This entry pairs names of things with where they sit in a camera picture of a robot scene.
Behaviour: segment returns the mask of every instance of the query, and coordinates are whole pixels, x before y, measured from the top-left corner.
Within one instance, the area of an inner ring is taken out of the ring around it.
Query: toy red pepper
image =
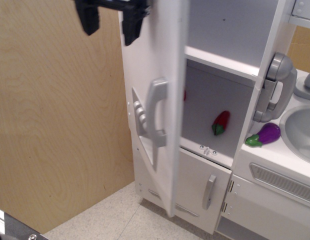
[[[214,135],[219,135],[225,132],[227,124],[230,118],[229,111],[223,111],[218,117],[215,119],[211,128],[213,129]]]

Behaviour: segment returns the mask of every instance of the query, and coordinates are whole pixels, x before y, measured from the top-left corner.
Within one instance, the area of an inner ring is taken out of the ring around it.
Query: gray door handle
[[[203,197],[203,209],[207,210],[209,209],[210,205],[211,205],[211,194],[212,194],[212,189],[214,186],[214,183],[216,181],[216,176],[214,175],[210,175],[207,184],[206,184],[206,188],[204,191],[204,197]]]
[[[165,131],[157,130],[155,127],[155,111],[157,103],[167,98],[167,86],[168,82],[165,78],[155,79],[149,87],[146,100],[146,132],[157,148],[166,146]]]

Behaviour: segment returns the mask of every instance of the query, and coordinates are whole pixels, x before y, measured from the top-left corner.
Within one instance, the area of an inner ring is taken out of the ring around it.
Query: black clamp
[[[83,30],[88,35],[100,27],[98,7],[123,12],[122,31],[125,45],[129,46],[140,36],[143,18],[150,14],[151,0],[75,0]]]

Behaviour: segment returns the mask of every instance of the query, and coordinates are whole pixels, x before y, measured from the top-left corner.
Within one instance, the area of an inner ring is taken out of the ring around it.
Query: refrigerator compartment
[[[191,0],[186,54],[213,67],[215,64],[239,74],[257,76],[278,3],[278,0]]]
[[[231,166],[239,141],[244,141],[240,137],[253,93],[250,83],[243,77],[188,60],[181,146]],[[224,133],[214,135],[212,124],[223,111],[230,112],[228,125]],[[200,146],[211,149],[210,154]]]

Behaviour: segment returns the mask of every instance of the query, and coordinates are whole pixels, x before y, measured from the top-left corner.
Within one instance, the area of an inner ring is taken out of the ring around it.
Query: door hinge
[[[222,213],[225,213],[225,211],[226,211],[226,207],[227,207],[227,203],[226,203],[226,202],[224,202],[224,203],[223,203],[223,205],[222,205],[222,207],[221,207],[221,211],[222,211]]]
[[[234,185],[234,181],[231,180],[230,183],[229,183],[229,187],[228,187],[228,191],[229,191],[229,192],[232,191],[233,185]]]

